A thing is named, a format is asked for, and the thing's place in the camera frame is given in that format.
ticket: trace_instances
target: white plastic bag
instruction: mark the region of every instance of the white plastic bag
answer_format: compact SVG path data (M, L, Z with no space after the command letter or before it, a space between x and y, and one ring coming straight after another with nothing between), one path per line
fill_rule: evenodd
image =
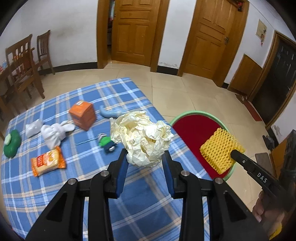
M159 120L150 121L145 111L134 111L110 118L111 140L122 142L127 149L127 161L138 167L154 167L161 161L161 156L168 150L173 138L171 127Z
M31 124L26 125L26 137L29 138L40 132L43 125L42 120L38 119Z

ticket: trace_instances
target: orange box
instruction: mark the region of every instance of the orange box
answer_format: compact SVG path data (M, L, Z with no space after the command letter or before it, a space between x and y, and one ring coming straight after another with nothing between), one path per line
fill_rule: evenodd
M92 124L96 121L93 104L84 100L80 100L73 105L69 110L69 113L75 125L85 131L88 131Z

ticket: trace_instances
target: white rabbit plush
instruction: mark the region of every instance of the white rabbit plush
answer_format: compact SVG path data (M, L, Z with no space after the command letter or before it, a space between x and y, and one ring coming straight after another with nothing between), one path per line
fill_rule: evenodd
M41 127L41 135L47 147L53 150L56 146L60 146L61 141L66 138L66 132L73 131L74 129L75 125L69 124L69 121L65 120L61 124L43 125Z

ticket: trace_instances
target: door handle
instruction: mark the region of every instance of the door handle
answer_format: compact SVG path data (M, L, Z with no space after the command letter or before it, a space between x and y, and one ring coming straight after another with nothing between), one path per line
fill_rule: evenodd
M228 44L228 41L229 41L229 37L225 37L224 38L224 44L227 45Z

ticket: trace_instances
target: baseboard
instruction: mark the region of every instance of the baseboard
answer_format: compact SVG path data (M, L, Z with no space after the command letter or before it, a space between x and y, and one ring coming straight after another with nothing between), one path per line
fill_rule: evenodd
M171 74L171 75L177 75L178 69L170 68L170 67L164 67L164 66L157 66L157 73L162 74Z
M63 72L63 71L70 71L70 70L79 70L79 69L97 69L98 63L97 62L89 62L89 63L78 63L78 64L67 64L54 67L55 72ZM39 70L40 75L44 74L51 74L52 70L50 68Z
M274 147L276 148L279 145L279 142L277 141L276 135L274 134L274 131L271 127L267 130L267 133L273 139Z
M224 82L221 87L224 88L224 89L227 89L228 86L229 86L229 84L227 84L227 83Z

